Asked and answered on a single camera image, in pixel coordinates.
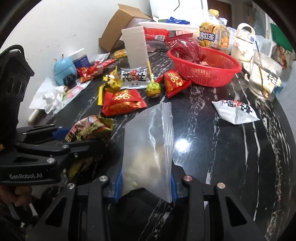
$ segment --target snack wrapper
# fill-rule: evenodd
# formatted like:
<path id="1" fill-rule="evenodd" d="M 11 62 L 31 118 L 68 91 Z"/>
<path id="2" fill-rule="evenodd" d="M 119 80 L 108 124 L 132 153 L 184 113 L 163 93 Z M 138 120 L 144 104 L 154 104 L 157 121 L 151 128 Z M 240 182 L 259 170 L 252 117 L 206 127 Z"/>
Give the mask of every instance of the snack wrapper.
<path id="1" fill-rule="evenodd" d="M 182 79 L 175 69 L 165 72 L 162 76 L 157 78 L 155 82 L 160 83 L 162 81 L 165 82 L 165 90 L 168 98 L 176 95 L 191 85 L 191 81 Z"/>
<path id="2" fill-rule="evenodd" d="M 111 92 L 113 94 L 120 91 L 120 88 L 122 86 L 122 81 L 118 76 L 117 66 L 110 73 L 110 75 L 105 75 L 103 77 L 103 81 L 106 81 L 107 83 L 103 83 L 99 87 L 98 105 L 103 105 L 105 91 Z"/>
<path id="3" fill-rule="evenodd" d="M 102 112 L 105 116 L 126 114 L 133 110 L 147 107 L 136 89 L 123 90 L 116 94 L 105 92 Z"/>
<path id="4" fill-rule="evenodd" d="M 166 44 L 179 53 L 179 58 L 200 64 L 205 55 L 201 53 L 199 43 L 193 34 L 182 34 L 165 40 Z"/>
<path id="5" fill-rule="evenodd" d="M 121 69 L 121 89 L 145 89 L 150 83 L 147 68 Z"/>
<path id="6" fill-rule="evenodd" d="M 144 28 L 144 33 L 146 41 L 164 41 L 170 35 L 170 31 L 163 28 Z"/>
<path id="7" fill-rule="evenodd" d="M 78 121 L 68 132 L 64 142 L 101 139 L 109 144 L 113 130 L 113 119 L 91 115 Z"/>
<path id="8" fill-rule="evenodd" d="M 157 98 L 160 96 L 161 88 L 159 83 L 152 82 L 147 86 L 146 93 L 150 98 Z"/>
<path id="9" fill-rule="evenodd" d="M 82 141 L 88 139 L 100 139 L 106 146 L 109 144 L 113 130 L 113 119 L 98 115 L 91 115 L 78 121 L 68 132 L 63 142 Z M 79 174 L 89 169 L 90 165 L 98 161 L 97 156 L 75 159 L 67 168 L 67 176 L 70 181 L 75 182 Z"/>
<path id="10" fill-rule="evenodd" d="M 88 80 L 95 78 L 98 75 L 101 75 L 103 73 L 104 68 L 107 67 L 108 65 L 111 65 L 115 61 L 116 59 L 108 59 L 102 63 L 96 62 L 94 66 L 90 68 L 86 68 L 86 67 L 78 68 L 77 71 L 81 76 L 80 83 L 86 82 Z"/>
<path id="11" fill-rule="evenodd" d="M 219 117 L 232 124 L 244 124 L 258 121 L 257 115 L 252 107 L 239 101 L 220 100 L 212 101 Z"/>
<path id="12" fill-rule="evenodd" d="M 126 54 L 126 50 L 125 49 L 117 50 L 113 54 L 113 57 L 115 59 L 123 58 L 123 57 L 126 57 L 126 56 L 127 56 L 127 54 Z"/>

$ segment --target red snack packet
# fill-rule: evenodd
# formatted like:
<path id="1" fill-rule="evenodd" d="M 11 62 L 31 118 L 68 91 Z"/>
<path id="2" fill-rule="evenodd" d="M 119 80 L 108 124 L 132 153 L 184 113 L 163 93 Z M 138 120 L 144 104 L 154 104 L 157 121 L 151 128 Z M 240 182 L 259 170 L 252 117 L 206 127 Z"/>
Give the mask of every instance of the red snack packet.
<path id="1" fill-rule="evenodd" d="M 182 34 L 165 40 L 165 43 L 179 53 L 179 58 L 200 64 L 205 55 L 202 54 L 200 44 L 193 38 L 193 34 Z"/>
<path id="2" fill-rule="evenodd" d="M 147 107 L 136 89 L 123 90 L 116 94 L 105 92 L 102 112 L 105 116 L 126 114 Z"/>
<path id="3" fill-rule="evenodd" d="M 100 63 L 99 61 L 95 62 L 95 64 L 93 66 L 91 66 L 90 68 L 86 68 L 86 67 L 78 68 L 77 71 L 78 71 L 79 75 L 81 76 L 80 83 L 91 80 L 94 77 L 102 74 L 104 68 L 107 67 L 108 65 L 114 63 L 115 61 L 116 61 L 116 59 L 107 59 L 102 63 Z"/>
<path id="4" fill-rule="evenodd" d="M 145 39 L 164 41 L 170 35 L 170 32 L 163 28 L 144 28 Z"/>
<path id="5" fill-rule="evenodd" d="M 157 78 L 155 82 L 159 83 L 162 80 L 165 82 L 165 90 L 168 98 L 176 95 L 181 90 L 184 90 L 191 85 L 191 81 L 182 79 L 175 69 L 165 72 L 162 76 Z"/>

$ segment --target black marble table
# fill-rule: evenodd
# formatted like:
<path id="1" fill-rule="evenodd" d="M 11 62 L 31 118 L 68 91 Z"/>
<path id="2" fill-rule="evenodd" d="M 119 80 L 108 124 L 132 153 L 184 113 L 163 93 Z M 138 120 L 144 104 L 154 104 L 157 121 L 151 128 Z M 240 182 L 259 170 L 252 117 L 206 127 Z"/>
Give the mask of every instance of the black marble table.
<path id="1" fill-rule="evenodd" d="M 157 78 L 173 68 L 166 53 L 149 55 Z M 118 67 L 128 67 L 127 58 Z M 56 126 L 71 127 L 78 120 L 98 114 L 98 87 L 94 79 L 65 109 L 54 118 Z M 175 147 L 173 161 L 201 182 L 225 183 L 240 199 L 267 240 L 277 240 L 295 213 L 293 199 L 296 173 L 295 141 L 288 120 L 275 99 L 262 102 L 249 91 L 241 73 L 231 83 L 219 88 L 192 84 L 168 99 L 141 96 L 148 107 L 162 101 L 172 103 Z M 219 119 L 212 101 L 240 100 L 255 110 L 259 121 L 233 125 Z M 123 153 L 124 127 L 140 111 L 115 117 L 115 126 L 105 165 L 97 176 L 106 174 Z M 113 241 L 178 240 L 180 216 L 184 210 L 169 204 L 144 189 L 130 192 L 110 205 L 109 225 Z"/>

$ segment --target lollipop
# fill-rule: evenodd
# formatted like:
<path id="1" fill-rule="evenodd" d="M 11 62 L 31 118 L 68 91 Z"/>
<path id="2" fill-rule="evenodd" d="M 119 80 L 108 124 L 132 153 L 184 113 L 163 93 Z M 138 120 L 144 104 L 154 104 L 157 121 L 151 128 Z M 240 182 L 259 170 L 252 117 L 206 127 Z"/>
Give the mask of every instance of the lollipop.
<path id="1" fill-rule="evenodd" d="M 148 84 L 146 93 L 151 98 L 157 98 L 160 96 L 160 85 L 154 81 L 154 76 L 152 74 L 151 65 L 150 65 L 149 60 L 147 61 L 147 64 L 148 64 L 148 69 L 149 69 L 149 73 L 150 73 L 151 83 Z"/>

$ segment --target white snack bag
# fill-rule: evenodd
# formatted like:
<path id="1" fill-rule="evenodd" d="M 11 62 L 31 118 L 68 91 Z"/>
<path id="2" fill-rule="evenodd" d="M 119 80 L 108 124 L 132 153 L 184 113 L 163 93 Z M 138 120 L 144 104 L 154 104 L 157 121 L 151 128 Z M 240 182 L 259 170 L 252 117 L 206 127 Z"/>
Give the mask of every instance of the white snack bag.
<path id="1" fill-rule="evenodd" d="M 252 107 L 239 101 L 220 100 L 212 101 L 219 117 L 232 124 L 244 124 L 258 121 L 257 115 Z"/>
<path id="2" fill-rule="evenodd" d="M 95 55 L 94 57 L 92 57 L 89 63 L 91 65 L 94 65 L 95 62 L 103 63 L 106 59 L 108 59 L 109 54 L 110 53 L 102 53 L 102 54 Z"/>
<path id="3" fill-rule="evenodd" d="M 146 89 L 150 84 L 149 72 L 145 67 L 121 69 L 121 89 Z"/>

